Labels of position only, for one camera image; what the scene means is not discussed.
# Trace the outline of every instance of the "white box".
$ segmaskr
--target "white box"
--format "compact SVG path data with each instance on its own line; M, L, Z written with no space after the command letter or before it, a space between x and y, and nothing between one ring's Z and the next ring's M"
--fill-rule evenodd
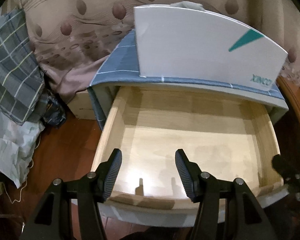
M268 91L287 57L230 17L169 5L134 8L140 76L204 79Z

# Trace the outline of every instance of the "wooden floor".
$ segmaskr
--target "wooden floor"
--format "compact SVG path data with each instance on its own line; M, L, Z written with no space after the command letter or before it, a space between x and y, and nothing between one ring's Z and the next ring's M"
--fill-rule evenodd
M0 196L0 214L15 216L10 223L17 236L21 234L22 222L27 221L53 179L79 179L90 171L100 135L97 121L78 120L71 113L59 129L49 127L42 132L20 203L11 204L5 193ZM20 190L13 183L7 185L7 191L12 200L20 198ZM78 210L74 204L72 211L74 237L80 240ZM102 220L108 240L118 240L148 228L113 218L103 217ZM178 231L174 239L184 239L188 231L189 228Z

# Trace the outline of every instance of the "gray plaid blanket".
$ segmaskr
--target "gray plaid blanket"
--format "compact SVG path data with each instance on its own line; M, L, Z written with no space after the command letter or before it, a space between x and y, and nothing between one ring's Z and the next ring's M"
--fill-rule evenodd
M38 122L48 103L29 42L22 9L0 17L0 108L17 123Z

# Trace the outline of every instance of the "screw head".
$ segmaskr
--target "screw head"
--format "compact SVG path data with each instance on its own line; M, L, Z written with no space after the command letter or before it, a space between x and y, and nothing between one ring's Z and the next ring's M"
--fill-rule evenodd
M94 171L91 171L91 172L89 172L89 173L87 174L87 177L88 177L89 179L93 179L95 176L96 176L96 173L95 173Z
M56 185L56 186L57 186L57 185L59 185L61 182L62 182L62 180L58 178L58 179L54 179L52 183L53 183L53 185Z
M200 174L200 176L204 179L208 179L210 177L210 174L208 172L204 171Z
M236 178L236 179L235 179L235 182L236 182L237 184L239 184L239 185L242 185L242 184L244 183L244 180L241 179L241 178Z

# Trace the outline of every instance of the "wooden drawer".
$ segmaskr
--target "wooden drawer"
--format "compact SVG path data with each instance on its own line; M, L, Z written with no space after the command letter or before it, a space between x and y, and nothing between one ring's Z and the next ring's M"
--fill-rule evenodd
M122 166L109 199L119 203L197 209L175 165L179 148L217 179L243 178L255 195L282 185L271 167L279 147L265 107L224 93L122 87L91 170L114 148L122 151Z

